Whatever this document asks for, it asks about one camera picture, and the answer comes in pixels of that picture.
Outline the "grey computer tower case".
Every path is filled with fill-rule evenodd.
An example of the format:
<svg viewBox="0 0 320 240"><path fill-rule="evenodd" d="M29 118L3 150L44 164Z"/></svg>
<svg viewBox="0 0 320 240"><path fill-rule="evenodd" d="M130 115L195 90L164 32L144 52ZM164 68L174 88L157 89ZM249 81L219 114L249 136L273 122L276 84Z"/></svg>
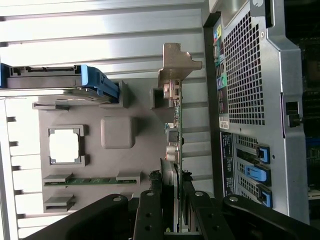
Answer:
<svg viewBox="0 0 320 240"><path fill-rule="evenodd" d="M320 0L213 0L203 16L213 194L258 204L320 229L320 200L308 196L301 43L320 37ZM270 164L256 145L270 148ZM271 171L271 186L245 166Z"/></svg>

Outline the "grey plastic parts rack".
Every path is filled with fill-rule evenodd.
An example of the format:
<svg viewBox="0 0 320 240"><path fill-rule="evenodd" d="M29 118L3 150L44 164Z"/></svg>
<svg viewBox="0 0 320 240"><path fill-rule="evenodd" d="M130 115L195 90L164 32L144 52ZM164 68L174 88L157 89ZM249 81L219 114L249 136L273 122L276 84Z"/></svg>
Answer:
<svg viewBox="0 0 320 240"><path fill-rule="evenodd" d="M39 111L42 199L45 213L77 211L106 195L139 194L150 186L149 174L166 156L165 124L170 108L152 108L163 99L152 78L122 82L125 105L78 105L68 110ZM49 136L72 129L79 135L79 163L51 164ZM69 178L116 178L136 184L44 186Z"/></svg>

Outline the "green loose RAM stick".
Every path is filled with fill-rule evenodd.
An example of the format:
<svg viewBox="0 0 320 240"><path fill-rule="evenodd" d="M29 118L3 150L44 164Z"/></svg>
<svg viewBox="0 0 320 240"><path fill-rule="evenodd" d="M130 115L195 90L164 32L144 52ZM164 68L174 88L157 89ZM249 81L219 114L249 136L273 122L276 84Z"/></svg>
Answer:
<svg viewBox="0 0 320 240"><path fill-rule="evenodd" d="M115 177L71 177L64 181L49 181L45 182L46 187L69 187L69 186L91 186L91 185L124 185L124 184L137 184L135 179L119 179Z"/></svg>

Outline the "hard disk in blue carrier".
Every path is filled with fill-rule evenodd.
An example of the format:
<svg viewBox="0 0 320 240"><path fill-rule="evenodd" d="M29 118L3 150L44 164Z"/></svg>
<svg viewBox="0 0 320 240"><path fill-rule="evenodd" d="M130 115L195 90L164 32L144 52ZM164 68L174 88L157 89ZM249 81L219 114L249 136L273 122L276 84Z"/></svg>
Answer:
<svg viewBox="0 0 320 240"><path fill-rule="evenodd" d="M14 67L0 63L0 99L34 97L41 106L117 104L120 88L98 68Z"/></svg>

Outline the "blue card retention clip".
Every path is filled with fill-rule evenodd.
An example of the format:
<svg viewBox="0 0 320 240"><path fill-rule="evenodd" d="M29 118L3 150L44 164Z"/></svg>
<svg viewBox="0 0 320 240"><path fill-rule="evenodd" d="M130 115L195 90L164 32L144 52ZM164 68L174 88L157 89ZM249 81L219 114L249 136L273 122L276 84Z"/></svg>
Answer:
<svg viewBox="0 0 320 240"><path fill-rule="evenodd" d="M263 164L270 164L270 147L263 144L257 144L255 146L256 149L256 158Z"/></svg>
<svg viewBox="0 0 320 240"><path fill-rule="evenodd" d="M267 167L262 165L245 165L244 174L267 187L272 186L271 170Z"/></svg>
<svg viewBox="0 0 320 240"><path fill-rule="evenodd" d="M273 208L273 195L272 191L264 187L261 184L257 185L258 188L258 197L257 199L266 207Z"/></svg>

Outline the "silver CPU chip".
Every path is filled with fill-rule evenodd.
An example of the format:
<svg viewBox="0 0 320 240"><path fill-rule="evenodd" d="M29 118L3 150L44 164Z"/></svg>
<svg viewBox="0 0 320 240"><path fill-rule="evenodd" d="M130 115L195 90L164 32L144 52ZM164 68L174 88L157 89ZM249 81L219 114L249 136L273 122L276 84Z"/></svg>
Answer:
<svg viewBox="0 0 320 240"><path fill-rule="evenodd" d="M54 129L49 135L51 164L80 162L80 137L73 129Z"/></svg>

